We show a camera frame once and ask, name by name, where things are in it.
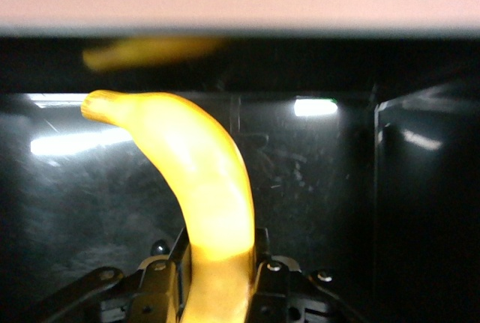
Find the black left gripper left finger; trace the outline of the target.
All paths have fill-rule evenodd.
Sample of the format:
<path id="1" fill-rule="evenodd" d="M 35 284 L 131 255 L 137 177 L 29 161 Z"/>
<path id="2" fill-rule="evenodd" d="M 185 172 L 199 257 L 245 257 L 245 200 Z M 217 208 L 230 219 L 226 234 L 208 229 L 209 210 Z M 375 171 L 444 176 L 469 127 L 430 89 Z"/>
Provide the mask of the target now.
<path id="1" fill-rule="evenodd" d="M 167 255 L 145 259 L 130 303 L 132 322 L 180 322 L 191 287 L 191 246 L 182 229 Z"/>

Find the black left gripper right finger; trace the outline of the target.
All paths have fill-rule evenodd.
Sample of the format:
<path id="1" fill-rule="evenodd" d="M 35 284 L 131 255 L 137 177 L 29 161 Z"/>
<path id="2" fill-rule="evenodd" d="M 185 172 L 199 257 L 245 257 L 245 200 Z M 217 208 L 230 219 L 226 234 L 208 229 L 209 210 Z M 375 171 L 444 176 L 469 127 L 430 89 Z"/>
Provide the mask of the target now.
<path id="1" fill-rule="evenodd" d="M 291 279 L 301 271 L 290 257 L 273 255 L 266 228 L 255 231 L 256 276 L 249 303 L 250 322 L 302 322 L 301 308 L 293 302 Z"/>

